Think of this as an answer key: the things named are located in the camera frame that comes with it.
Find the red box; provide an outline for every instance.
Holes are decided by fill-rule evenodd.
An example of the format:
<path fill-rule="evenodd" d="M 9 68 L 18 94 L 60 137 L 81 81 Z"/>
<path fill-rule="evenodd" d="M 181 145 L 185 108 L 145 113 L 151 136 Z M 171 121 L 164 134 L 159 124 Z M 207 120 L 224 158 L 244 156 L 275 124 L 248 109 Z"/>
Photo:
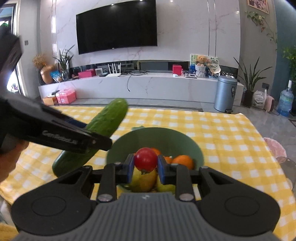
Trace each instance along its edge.
<path fill-rule="evenodd" d="M 75 90 L 66 89 L 56 93 L 57 101 L 59 104 L 70 104 L 76 100 Z"/>
<path fill-rule="evenodd" d="M 173 64 L 173 74 L 181 75 L 182 66 L 178 64 Z"/>
<path fill-rule="evenodd" d="M 80 78 L 88 78 L 88 77 L 93 77 L 96 76 L 96 70 L 95 69 L 88 69 L 86 71 L 83 72 L 79 72 L 78 76 Z"/>

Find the television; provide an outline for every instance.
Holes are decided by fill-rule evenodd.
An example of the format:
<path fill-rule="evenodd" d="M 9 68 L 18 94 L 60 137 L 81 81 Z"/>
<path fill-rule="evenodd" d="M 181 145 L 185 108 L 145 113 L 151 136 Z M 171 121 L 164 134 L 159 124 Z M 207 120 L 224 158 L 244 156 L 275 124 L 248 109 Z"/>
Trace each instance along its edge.
<path fill-rule="evenodd" d="M 79 54 L 157 46 L 156 1 L 114 3 L 76 15 Z"/>

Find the orange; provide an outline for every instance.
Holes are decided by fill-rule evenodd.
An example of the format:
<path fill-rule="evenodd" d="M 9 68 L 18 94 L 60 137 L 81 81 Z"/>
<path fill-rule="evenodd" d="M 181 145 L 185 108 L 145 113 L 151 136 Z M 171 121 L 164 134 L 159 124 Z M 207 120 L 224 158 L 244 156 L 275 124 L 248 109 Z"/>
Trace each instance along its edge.
<path fill-rule="evenodd" d="M 173 159 L 170 158 L 169 156 L 164 156 L 164 158 L 165 158 L 165 160 L 166 160 L 166 162 L 167 162 L 168 164 L 171 164 L 172 161 L 173 161 Z"/>
<path fill-rule="evenodd" d="M 152 148 L 150 148 L 152 151 L 154 151 L 155 152 L 155 154 L 158 156 L 158 155 L 161 155 L 161 152 L 158 150 L 158 149 L 156 149 L 156 148 L 154 148 L 154 147 L 152 147 Z"/>
<path fill-rule="evenodd" d="M 178 163 L 186 166 L 189 170 L 194 169 L 194 162 L 190 156 L 180 155 L 173 159 L 172 163 Z"/>

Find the wall outlet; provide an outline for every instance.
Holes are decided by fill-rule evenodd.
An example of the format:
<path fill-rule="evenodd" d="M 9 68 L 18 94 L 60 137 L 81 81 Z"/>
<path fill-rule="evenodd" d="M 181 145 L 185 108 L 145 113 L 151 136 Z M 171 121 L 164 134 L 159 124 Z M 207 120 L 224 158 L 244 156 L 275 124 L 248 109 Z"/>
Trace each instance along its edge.
<path fill-rule="evenodd" d="M 268 90 L 269 89 L 269 84 L 262 83 L 262 88 Z"/>

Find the pink container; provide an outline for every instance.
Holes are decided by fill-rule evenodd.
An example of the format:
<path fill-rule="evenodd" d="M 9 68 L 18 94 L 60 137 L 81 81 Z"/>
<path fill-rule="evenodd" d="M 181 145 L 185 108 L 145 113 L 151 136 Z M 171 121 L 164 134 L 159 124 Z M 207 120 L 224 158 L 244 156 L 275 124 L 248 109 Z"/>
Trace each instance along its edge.
<path fill-rule="evenodd" d="M 66 89 L 56 93 L 57 101 L 59 104 L 70 104 L 76 100 L 75 90 Z"/>
<path fill-rule="evenodd" d="M 80 78 L 93 77 L 93 76 L 96 76 L 96 70 L 94 70 L 94 69 L 88 69 L 88 70 L 86 70 L 86 71 L 79 72 L 79 73 L 78 73 L 78 76 L 79 76 Z"/>

